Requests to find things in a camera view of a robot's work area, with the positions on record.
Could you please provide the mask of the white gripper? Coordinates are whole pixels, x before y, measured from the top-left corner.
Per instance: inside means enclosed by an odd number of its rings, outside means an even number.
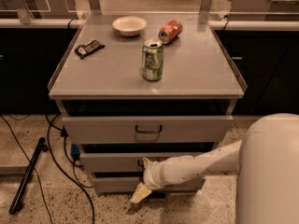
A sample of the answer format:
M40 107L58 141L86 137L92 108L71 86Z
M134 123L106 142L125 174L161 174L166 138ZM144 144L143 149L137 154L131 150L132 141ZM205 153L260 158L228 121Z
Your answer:
M143 181L136 187L134 194L130 200L130 203L140 203L142 200L147 198L151 193L152 189L161 189L164 187L164 180L161 178L161 167L160 162L154 161L147 157L142 158L144 169Z

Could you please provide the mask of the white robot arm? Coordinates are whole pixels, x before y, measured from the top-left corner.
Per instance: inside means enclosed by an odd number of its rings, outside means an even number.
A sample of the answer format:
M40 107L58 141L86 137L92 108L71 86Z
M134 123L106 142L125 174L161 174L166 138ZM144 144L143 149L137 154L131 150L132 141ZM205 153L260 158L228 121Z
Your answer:
M243 139L199 156L143 159L143 181L131 198L201 175L235 172L236 224L299 224L299 116L273 114L255 121Z

